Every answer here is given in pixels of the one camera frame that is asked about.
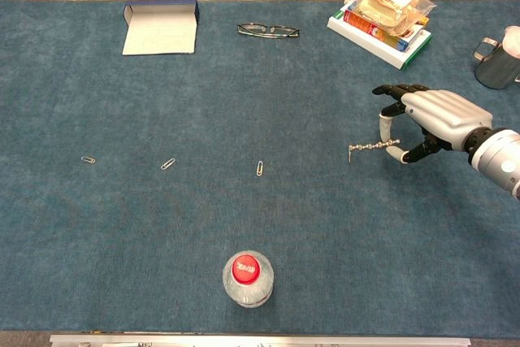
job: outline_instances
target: robotic hand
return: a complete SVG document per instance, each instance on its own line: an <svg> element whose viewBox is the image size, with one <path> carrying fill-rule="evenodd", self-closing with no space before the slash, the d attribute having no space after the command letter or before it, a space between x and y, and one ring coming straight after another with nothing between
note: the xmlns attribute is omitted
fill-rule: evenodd
<svg viewBox="0 0 520 347"><path fill-rule="evenodd" d="M520 200L520 135L505 128L492 129L491 113L445 90L423 85L381 85L375 95L397 102L381 110L381 140L391 139L393 117L406 113L421 127L424 142L411 150L389 146L387 152L401 163L415 163L439 150L469 154L475 170Z"/></svg>

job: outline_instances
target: table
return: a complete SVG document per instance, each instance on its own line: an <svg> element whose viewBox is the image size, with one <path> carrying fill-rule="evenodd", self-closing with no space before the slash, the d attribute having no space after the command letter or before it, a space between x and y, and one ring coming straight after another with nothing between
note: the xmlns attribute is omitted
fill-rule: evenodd
<svg viewBox="0 0 520 347"><path fill-rule="evenodd" d="M471 58L520 1L436 4L401 72L326 28L337 1L200 2L195 54L138 57L122 2L1 1L0 328L519 338L518 202L462 153L347 164L378 140L384 83L520 129L520 90L486 89ZM395 134L421 141L405 117ZM254 310L222 286L243 249L275 269Z"/></svg>

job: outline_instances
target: paper clip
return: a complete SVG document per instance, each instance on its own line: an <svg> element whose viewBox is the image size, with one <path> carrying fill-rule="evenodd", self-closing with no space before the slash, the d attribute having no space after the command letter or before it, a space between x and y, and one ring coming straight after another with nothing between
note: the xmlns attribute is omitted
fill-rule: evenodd
<svg viewBox="0 0 520 347"><path fill-rule="evenodd" d="M165 162L162 166L161 166L161 169L164 171L166 169L169 168L170 165L172 165L173 163L175 163L176 160L174 158L171 158L170 160L168 160L167 162Z"/></svg>
<svg viewBox="0 0 520 347"><path fill-rule="evenodd" d="M88 164L94 164L96 162L96 159L91 158L90 156L81 156L81 161L86 162Z"/></svg>
<svg viewBox="0 0 520 347"><path fill-rule="evenodd" d="M263 161L260 160L257 166L257 176L262 176L263 173Z"/></svg>

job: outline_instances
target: plastic bottle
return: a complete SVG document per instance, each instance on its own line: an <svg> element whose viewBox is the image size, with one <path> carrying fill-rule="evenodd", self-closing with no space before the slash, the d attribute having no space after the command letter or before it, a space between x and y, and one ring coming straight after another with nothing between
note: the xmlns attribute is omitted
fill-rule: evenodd
<svg viewBox="0 0 520 347"><path fill-rule="evenodd" d="M274 280L269 260L251 250L231 256L222 272L226 293L245 308L255 308L267 301L273 292Z"/></svg>

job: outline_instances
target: open cardboard box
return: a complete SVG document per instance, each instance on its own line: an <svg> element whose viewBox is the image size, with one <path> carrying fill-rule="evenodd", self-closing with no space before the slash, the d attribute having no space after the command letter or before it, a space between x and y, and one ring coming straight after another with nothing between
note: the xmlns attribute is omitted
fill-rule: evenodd
<svg viewBox="0 0 520 347"><path fill-rule="evenodd" d="M128 32L123 55L193 53L197 0L140 0L124 8Z"/></svg>

